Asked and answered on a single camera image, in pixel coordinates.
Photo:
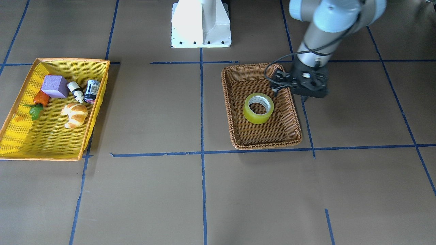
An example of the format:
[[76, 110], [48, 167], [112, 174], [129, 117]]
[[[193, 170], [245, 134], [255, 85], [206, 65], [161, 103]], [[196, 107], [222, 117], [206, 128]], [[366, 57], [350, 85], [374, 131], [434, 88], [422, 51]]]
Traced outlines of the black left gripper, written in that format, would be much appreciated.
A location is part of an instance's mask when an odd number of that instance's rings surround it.
[[[315, 60], [314, 66], [307, 66], [299, 59], [295, 59], [291, 68], [291, 76], [296, 85], [290, 90], [293, 94], [302, 96], [302, 102], [306, 102], [309, 97], [322, 99], [329, 94], [328, 69], [321, 65], [320, 60]], [[272, 91], [276, 98], [279, 89], [272, 88]]]

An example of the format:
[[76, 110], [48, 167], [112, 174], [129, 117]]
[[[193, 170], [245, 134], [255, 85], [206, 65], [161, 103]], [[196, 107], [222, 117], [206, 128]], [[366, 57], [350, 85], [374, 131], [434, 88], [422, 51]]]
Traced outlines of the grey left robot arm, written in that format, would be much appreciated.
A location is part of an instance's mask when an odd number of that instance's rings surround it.
[[386, 6], [386, 0], [291, 0], [290, 16], [309, 26], [298, 51], [291, 53], [291, 70], [265, 76], [274, 96], [288, 88], [300, 96], [324, 98], [329, 93], [327, 64], [341, 41], [374, 23]]

